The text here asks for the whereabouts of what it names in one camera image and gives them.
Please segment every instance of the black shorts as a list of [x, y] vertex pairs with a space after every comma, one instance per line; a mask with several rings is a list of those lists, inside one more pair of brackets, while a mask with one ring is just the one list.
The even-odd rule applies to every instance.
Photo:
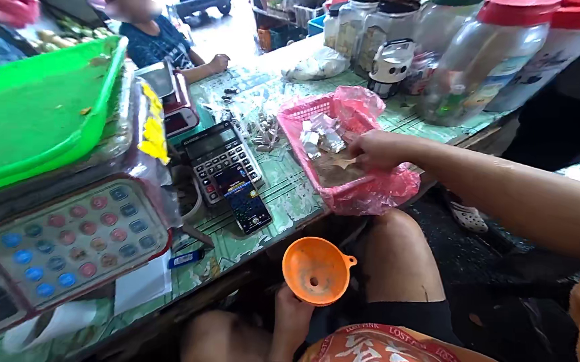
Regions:
[[355, 323], [405, 326], [440, 341], [463, 346], [453, 333], [448, 301], [376, 301], [366, 304]]

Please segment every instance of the smartphone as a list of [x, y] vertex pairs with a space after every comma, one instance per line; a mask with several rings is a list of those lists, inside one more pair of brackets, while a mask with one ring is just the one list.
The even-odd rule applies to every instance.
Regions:
[[228, 201], [237, 224], [246, 235], [272, 221], [270, 212], [240, 163], [215, 173], [218, 191]]

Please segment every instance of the orange funnel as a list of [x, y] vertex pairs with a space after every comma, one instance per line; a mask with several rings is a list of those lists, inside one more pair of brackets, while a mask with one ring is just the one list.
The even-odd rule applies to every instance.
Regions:
[[283, 277], [294, 295], [317, 307], [337, 301], [348, 288], [353, 256], [322, 238], [301, 238], [283, 256]]

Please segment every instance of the white plastic bag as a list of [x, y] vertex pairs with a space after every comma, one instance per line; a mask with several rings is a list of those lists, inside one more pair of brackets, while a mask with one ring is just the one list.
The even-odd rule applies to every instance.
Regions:
[[332, 48], [322, 46], [311, 57], [298, 62], [294, 68], [282, 70], [287, 80], [321, 80], [346, 70], [350, 61]]

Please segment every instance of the blue button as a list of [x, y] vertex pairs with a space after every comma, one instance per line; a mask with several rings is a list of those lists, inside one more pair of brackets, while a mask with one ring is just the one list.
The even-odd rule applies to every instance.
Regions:
[[120, 248], [120, 250], [118, 250], [118, 252], [120, 252], [120, 255], [122, 255], [125, 258], [132, 257], [137, 251], [138, 249], [136, 249], [135, 246], [133, 246], [132, 244], [125, 245], [122, 248]]
[[28, 268], [24, 272], [24, 275], [28, 280], [36, 282], [42, 279], [42, 277], [44, 276], [44, 271], [42, 271], [42, 268]]
[[113, 198], [115, 201], [120, 201], [129, 196], [125, 192], [124, 187], [116, 187], [115, 189], [109, 191], [109, 194], [111, 195], [111, 198]]
[[44, 254], [50, 254], [53, 252], [53, 249], [55, 249], [53, 242], [48, 240], [38, 240], [38, 242], [35, 243], [35, 247], [37, 247], [38, 250]]
[[32, 224], [24, 228], [24, 233], [30, 236], [31, 238], [36, 238], [42, 235], [42, 226], [37, 224]]
[[60, 283], [61, 286], [68, 288], [76, 283], [76, 276], [71, 273], [64, 273], [58, 276], [58, 283]]
[[149, 249], [150, 247], [156, 245], [156, 240], [151, 235], [147, 235], [141, 238], [138, 242], [143, 249]]
[[38, 285], [35, 291], [38, 293], [38, 296], [46, 298], [50, 297], [55, 292], [55, 287], [46, 283], [42, 283]]
[[16, 247], [21, 243], [21, 235], [18, 233], [8, 233], [2, 235], [2, 243], [8, 247]]
[[64, 260], [64, 258], [61, 256], [53, 256], [47, 261], [47, 268], [51, 269], [52, 271], [60, 271], [66, 266], [67, 261]]
[[120, 208], [120, 213], [125, 217], [133, 217], [133, 215], [138, 213], [138, 210], [136, 210], [132, 203], [127, 203]]
[[28, 250], [22, 249], [13, 253], [12, 259], [17, 264], [28, 264], [30, 263], [30, 260], [33, 259], [33, 254], [31, 254]]
[[135, 234], [138, 234], [141, 231], [147, 230], [147, 224], [145, 224], [141, 219], [138, 219], [129, 224], [129, 229]]

